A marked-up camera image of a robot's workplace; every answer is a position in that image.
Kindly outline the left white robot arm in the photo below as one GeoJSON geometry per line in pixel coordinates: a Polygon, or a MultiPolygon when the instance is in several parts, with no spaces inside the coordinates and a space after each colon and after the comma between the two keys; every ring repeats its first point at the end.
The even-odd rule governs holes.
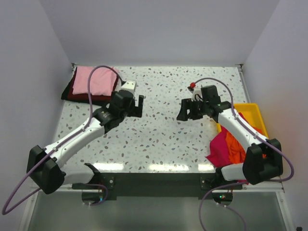
{"type": "Polygon", "coordinates": [[[100,177],[92,164],[85,164],[84,170],[72,174],[62,168],[79,150],[118,127],[126,117],[141,117],[143,101],[143,95],[136,101],[134,94],[127,90],[114,91],[111,101],[93,111],[77,129],[45,148],[33,147],[29,152],[27,174],[45,194],[65,184],[83,183],[89,189],[96,188],[100,177]]]}

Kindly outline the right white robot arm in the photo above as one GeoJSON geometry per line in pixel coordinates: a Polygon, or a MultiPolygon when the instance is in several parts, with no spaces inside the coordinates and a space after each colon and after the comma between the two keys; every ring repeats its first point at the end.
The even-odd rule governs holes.
{"type": "Polygon", "coordinates": [[[221,101],[217,87],[196,87],[191,83],[191,98],[181,101],[178,121],[198,120],[204,116],[223,126],[243,147],[243,163],[220,167],[214,177],[215,185],[226,189],[231,181],[245,180],[252,185],[279,177],[283,173],[281,144],[255,130],[235,110],[232,102],[221,101]]]}

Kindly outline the pink t shirt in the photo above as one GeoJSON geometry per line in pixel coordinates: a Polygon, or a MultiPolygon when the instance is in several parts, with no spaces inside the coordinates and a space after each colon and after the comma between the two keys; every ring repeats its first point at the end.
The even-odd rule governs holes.
{"type": "MultiPolygon", "coordinates": [[[[78,66],[73,83],[73,95],[88,93],[88,79],[94,67],[78,66]]],[[[118,77],[115,72],[108,68],[98,68],[90,79],[90,92],[92,96],[111,96],[114,86],[117,85],[118,77]]]]}

